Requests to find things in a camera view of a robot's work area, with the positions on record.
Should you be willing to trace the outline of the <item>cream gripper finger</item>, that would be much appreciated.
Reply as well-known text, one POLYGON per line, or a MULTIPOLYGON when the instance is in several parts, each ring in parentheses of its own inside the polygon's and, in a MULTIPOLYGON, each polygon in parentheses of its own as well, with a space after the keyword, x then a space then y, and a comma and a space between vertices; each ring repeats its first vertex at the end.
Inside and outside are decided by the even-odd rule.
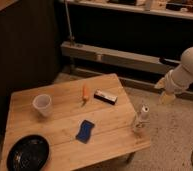
POLYGON ((155 89, 162 89, 165 87, 165 78, 162 77, 154 86, 155 89))
POLYGON ((171 103, 176 96, 174 94, 167 94, 166 92, 163 92, 160 96, 160 103, 161 104, 169 104, 171 103))

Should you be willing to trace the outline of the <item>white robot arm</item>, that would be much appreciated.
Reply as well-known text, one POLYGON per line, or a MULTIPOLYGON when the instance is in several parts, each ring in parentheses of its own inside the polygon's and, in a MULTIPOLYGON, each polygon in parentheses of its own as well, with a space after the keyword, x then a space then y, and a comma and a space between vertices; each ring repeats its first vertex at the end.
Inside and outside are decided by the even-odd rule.
POLYGON ((193 83, 193 47, 186 49, 181 54, 180 64, 169 70, 154 86, 162 89, 159 98, 160 104, 169 104, 177 94, 184 93, 193 83))

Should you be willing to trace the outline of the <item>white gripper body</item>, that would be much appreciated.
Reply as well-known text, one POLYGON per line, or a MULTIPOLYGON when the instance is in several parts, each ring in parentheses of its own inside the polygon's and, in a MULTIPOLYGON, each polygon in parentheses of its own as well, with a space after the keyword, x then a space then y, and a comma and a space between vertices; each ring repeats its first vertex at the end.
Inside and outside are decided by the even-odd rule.
POLYGON ((168 94, 181 94, 189 88, 190 74, 182 69, 175 68, 165 75, 164 89, 168 94))

